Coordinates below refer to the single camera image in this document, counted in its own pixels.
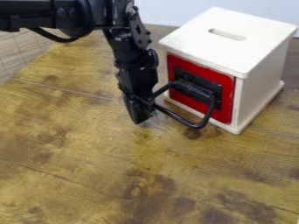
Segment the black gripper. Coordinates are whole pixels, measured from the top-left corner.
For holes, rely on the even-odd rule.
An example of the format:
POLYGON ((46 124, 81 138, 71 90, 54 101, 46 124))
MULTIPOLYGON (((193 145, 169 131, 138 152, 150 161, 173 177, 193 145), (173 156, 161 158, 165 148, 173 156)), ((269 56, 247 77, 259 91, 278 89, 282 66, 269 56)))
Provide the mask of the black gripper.
POLYGON ((123 100, 131 120, 135 124, 147 121, 155 115, 153 106, 154 86, 158 83, 158 54, 149 45, 150 38, 134 40, 131 35, 107 36, 115 66, 117 78, 123 91, 123 100))

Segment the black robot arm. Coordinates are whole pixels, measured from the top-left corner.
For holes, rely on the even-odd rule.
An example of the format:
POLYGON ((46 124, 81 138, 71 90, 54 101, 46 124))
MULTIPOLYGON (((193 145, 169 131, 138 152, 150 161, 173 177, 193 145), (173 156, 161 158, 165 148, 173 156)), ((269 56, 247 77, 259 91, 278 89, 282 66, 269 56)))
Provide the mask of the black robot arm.
POLYGON ((0 0, 0 32, 23 28, 61 43, 102 30, 131 120, 139 124, 150 119, 159 59, 135 0, 0 0))

